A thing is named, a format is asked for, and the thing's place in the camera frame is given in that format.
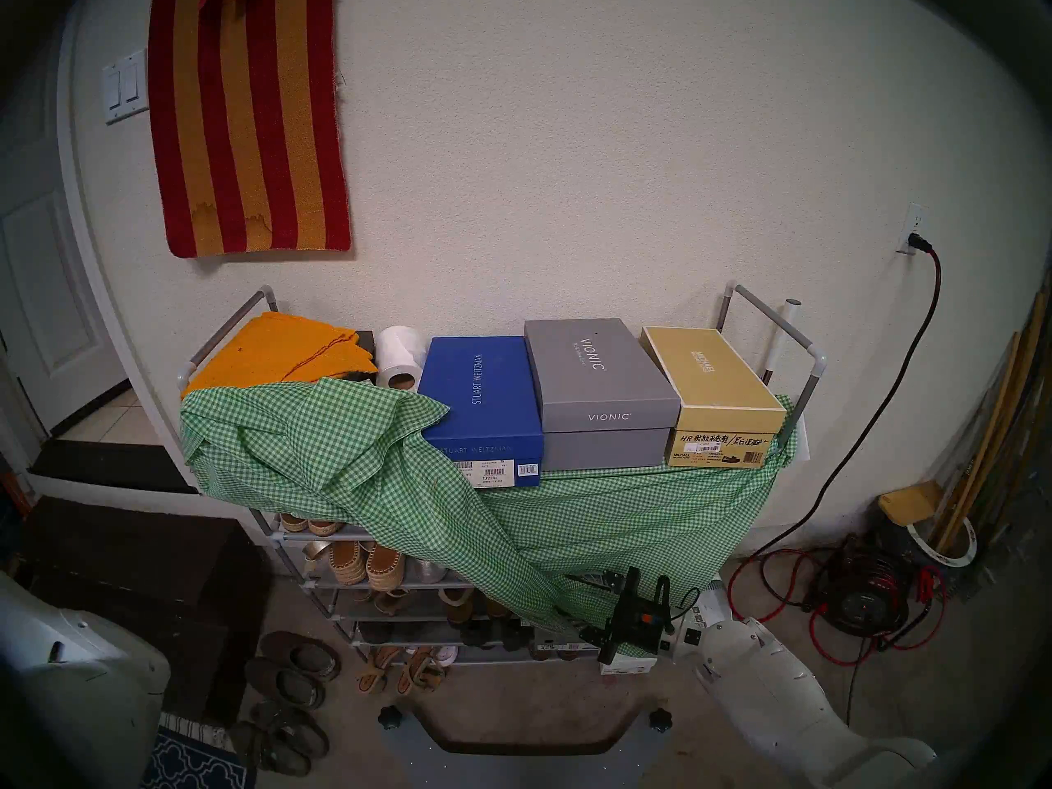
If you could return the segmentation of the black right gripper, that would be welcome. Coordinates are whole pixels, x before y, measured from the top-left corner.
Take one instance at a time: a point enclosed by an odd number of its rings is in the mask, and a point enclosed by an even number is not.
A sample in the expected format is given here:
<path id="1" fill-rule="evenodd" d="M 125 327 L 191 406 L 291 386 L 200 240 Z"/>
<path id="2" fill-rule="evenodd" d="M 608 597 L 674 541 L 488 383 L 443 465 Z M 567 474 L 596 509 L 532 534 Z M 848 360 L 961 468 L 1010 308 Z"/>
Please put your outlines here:
<path id="1" fill-rule="evenodd" d="M 672 628 L 669 576 L 655 581 L 653 596 L 639 594 L 642 573 L 635 566 L 626 575 L 616 572 L 567 573 L 565 579 L 603 592 L 618 593 L 616 606 L 604 627 L 583 625 L 576 635 L 590 646 L 599 646 L 599 662 L 611 665 L 622 645 L 648 654 L 658 654 L 662 636 Z"/>

